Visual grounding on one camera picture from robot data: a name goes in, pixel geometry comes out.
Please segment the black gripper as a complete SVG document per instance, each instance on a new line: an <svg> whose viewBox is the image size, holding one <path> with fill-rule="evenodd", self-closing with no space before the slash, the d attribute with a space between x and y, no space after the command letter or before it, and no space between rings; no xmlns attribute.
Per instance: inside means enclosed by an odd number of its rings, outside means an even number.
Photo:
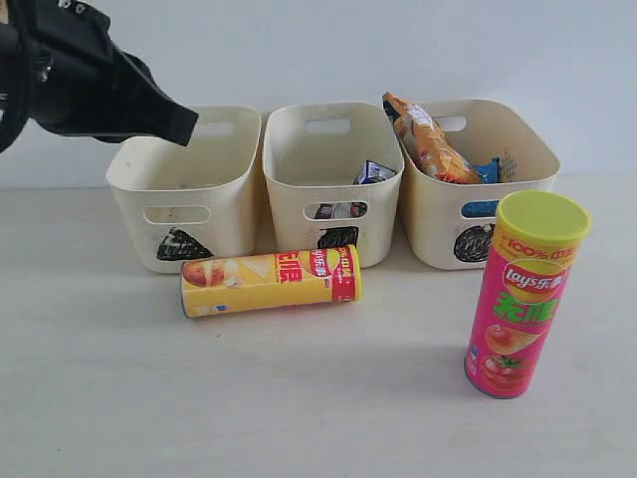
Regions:
<svg viewBox="0 0 637 478"><path fill-rule="evenodd" d="M3 149L29 120L52 134L106 143L135 136L189 143L199 113L171 99L140 58L119 50L109 28L110 17L86 1L1 3Z"/></svg>

